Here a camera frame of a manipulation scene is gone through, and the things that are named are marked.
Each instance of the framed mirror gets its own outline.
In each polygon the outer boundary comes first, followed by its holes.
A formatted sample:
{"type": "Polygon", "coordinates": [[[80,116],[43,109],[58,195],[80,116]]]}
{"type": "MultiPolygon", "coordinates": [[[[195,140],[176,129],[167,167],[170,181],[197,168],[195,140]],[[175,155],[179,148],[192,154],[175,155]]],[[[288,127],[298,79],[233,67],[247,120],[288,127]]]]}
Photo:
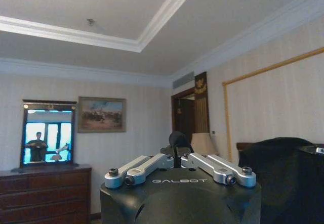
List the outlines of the framed mirror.
{"type": "Polygon", "coordinates": [[[76,102],[23,100],[20,167],[72,164],[76,102]]]}

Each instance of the baseboard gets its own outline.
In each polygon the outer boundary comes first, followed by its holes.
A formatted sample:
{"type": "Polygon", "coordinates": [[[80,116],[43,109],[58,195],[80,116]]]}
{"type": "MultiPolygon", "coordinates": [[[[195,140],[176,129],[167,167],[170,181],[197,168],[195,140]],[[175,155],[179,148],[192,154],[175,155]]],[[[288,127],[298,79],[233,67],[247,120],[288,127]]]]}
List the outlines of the baseboard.
{"type": "Polygon", "coordinates": [[[90,220],[99,220],[101,219],[101,212],[93,213],[90,215],[90,220]]]}

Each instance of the lamp shade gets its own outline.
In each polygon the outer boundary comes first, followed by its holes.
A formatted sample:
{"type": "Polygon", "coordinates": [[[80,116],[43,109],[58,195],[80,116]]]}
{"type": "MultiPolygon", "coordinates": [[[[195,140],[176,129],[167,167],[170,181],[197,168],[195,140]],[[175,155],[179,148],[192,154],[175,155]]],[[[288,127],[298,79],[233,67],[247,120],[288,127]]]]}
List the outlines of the lamp shade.
{"type": "Polygon", "coordinates": [[[191,146],[194,152],[201,155],[216,154],[217,151],[212,143],[209,133],[193,133],[191,146]]]}

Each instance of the painting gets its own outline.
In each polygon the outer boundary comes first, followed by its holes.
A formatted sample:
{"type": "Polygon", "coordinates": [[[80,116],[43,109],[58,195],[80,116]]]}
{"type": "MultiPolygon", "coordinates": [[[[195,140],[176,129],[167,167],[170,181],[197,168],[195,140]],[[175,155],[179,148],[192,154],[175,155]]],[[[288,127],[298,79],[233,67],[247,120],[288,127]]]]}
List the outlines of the painting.
{"type": "Polygon", "coordinates": [[[126,99],[79,97],[78,132],[125,132],[126,99]]]}

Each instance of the ceiling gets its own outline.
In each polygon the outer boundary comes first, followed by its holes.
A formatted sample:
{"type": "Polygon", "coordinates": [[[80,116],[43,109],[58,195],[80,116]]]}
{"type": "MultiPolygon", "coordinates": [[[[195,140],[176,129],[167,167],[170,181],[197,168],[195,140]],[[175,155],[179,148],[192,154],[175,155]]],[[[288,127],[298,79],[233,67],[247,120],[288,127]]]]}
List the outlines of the ceiling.
{"type": "Polygon", "coordinates": [[[292,1],[0,0],[0,16],[55,26],[44,25],[52,30],[40,33],[36,24],[37,33],[31,33],[0,22],[0,57],[171,75],[292,1]],[[95,24],[89,26],[87,18],[95,24]],[[74,41],[63,41],[62,34],[53,39],[54,30],[65,28],[73,29],[67,32],[74,41]],[[91,39],[79,43],[77,36],[91,39]],[[124,47],[93,42],[112,37],[124,47]]]}

